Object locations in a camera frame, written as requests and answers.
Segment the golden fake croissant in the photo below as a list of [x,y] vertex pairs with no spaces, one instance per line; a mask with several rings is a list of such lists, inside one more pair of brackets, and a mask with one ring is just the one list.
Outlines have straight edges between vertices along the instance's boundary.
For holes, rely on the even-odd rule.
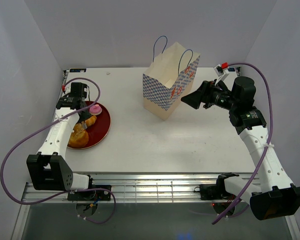
[[89,128],[89,127],[91,127],[92,125],[95,124],[96,120],[97,120],[97,117],[95,115],[93,115],[93,116],[91,116],[90,118],[88,118],[88,119],[86,119],[84,121],[85,121],[85,123],[87,125],[87,128]]

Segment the blue patterned paper bag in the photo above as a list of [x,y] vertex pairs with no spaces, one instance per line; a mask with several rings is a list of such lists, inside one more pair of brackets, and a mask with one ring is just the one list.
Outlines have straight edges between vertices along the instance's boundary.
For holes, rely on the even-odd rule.
[[143,107],[162,120],[167,120],[190,93],[201,54],[186,49],[178,42],[165,44],[142,76]]

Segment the pink fake donut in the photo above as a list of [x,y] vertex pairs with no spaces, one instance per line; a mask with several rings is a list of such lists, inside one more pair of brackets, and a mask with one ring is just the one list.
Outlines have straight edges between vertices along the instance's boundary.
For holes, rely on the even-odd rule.
[[102,107],[99,104],[95,104],[89,108],[89,113],[93,116],[97,116],[102,113]]

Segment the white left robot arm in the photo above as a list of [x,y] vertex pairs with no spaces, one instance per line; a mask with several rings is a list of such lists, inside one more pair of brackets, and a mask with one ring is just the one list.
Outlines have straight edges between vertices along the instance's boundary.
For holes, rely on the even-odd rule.
[[65,160],[68,146],[82,148],[89,140],[86,129],[93,124],[94,117],[85,102],[88,88],[85,83],[71,83],[70,90],[57,102],[56,124],[50,127],[37,154],[28,156],[26,164],[36,190],[78,190],[85,200],[96,195],[96,187],[89,183],[90,178],[74,173]]

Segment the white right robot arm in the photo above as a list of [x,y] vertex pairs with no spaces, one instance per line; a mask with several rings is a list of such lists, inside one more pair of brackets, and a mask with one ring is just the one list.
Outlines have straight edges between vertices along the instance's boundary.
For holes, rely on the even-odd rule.
[[181,101],[194,109],[217,106],[228,110],[229,120],[245,144],[255,165],[253,176],[259,186],[245,181],[236,173],[224,173],[216,181],[216,194],[227,199],[235,195],[229,205],[234,208],[246,202],[258,220],[294,215],[300,207],[300,186],[295,186],[283,169],[274,146],[269,142],[270,131],[262,113],[254,106],[255,82],[249,77],[235,78],[232,89],[219,81],[203,81],[194,92]]

